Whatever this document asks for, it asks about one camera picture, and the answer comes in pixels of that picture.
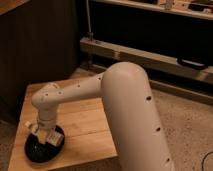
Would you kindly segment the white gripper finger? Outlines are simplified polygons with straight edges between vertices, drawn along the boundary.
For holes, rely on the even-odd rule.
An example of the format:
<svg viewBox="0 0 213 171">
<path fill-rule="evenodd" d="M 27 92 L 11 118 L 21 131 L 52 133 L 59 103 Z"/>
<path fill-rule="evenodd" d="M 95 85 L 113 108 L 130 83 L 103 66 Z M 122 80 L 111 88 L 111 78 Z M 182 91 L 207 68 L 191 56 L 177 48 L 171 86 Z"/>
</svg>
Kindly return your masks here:
<svg viewBox="0 0 213 171">
<path fill-rule="evenodd" d="M 46 136 L 47 136 L 47 134 L 45 132 L 39 132 L 38 135 L 37 135 L 38 141 L 41 144 L 44 144 L 46 142 Z"/>
<path fill-rule="evenodd" d="M 57 137 L 57 132 L 55 130 L 51 130 L 50 137 L 51 138 L 56 138 Z"/>
</svg>

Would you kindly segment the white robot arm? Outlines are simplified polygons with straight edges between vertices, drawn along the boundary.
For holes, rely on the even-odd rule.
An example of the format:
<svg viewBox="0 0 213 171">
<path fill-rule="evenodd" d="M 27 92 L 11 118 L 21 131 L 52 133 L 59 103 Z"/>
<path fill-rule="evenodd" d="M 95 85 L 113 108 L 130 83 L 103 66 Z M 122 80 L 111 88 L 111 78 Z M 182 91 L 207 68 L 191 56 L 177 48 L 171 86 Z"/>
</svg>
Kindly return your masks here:
<svg viewBox="0 0 213 171">
<path fill-rule="evenodd" d="M 39 128 L 56 125 L 61 103 L 102 99 L 122 171 L 175 171 L 146 71 L 119 62 L 105 72 L 61 88 L 49 83 L 32 96 Z"/>
</svg>

